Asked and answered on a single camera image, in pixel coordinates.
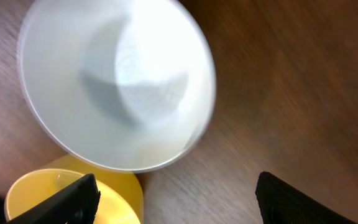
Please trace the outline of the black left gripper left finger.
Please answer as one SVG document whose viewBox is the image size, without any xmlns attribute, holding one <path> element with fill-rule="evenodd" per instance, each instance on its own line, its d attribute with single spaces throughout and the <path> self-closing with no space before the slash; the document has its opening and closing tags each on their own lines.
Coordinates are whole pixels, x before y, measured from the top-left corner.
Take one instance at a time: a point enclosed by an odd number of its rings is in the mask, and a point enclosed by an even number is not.
<svg viewBox="0 0 358 224">
<path fill-rule="evenodd" d="M 8 224 L 93 224 L 101 192 L 93 174 L 86 174 Z"/>
</svg>

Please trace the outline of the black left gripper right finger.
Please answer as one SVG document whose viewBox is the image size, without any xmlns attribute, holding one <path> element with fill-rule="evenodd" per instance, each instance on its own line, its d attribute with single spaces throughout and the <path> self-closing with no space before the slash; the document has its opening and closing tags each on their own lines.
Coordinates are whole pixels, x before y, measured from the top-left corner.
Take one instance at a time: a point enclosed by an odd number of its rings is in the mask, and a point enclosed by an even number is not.
<svg viewBox="0 0 358 224">
<path fill-rule="evenodd" d="M 264 224 L 356 224 L 266 171 L 255 194 Z"/>
</svg>

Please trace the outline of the yellow small bowl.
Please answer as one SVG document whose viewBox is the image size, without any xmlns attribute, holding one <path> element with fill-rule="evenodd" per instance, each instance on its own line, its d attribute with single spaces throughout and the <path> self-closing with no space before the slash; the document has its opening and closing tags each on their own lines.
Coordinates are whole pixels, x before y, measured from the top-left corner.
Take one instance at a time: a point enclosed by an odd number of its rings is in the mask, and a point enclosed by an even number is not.
<svg viewBox="0 0 358 224">
<path fill-rule="evenodd" d="M 101 192 L 95 223 L 143 222 L 143 191 L 133 173 L 102 169 L 71 155 L 65 155 L 17 179 L 6 195 L 6 220 L 25 213 L 85 174 L 94 174 Z"/>
</svg>

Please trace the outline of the white small bowl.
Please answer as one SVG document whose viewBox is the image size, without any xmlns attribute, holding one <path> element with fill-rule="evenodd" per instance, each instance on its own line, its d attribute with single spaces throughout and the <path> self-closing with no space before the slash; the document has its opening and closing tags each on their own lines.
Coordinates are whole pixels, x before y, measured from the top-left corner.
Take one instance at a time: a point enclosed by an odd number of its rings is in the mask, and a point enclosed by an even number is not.
<svg viewBox="0 0 358 224">
<path fill-rule="evenodd" d="M 178 1 L 34 1 L 17 61 L 45 132 L 105 169 L 167 166 L 197 145 L 213 115 L 211 49 Z"/>
</svg>

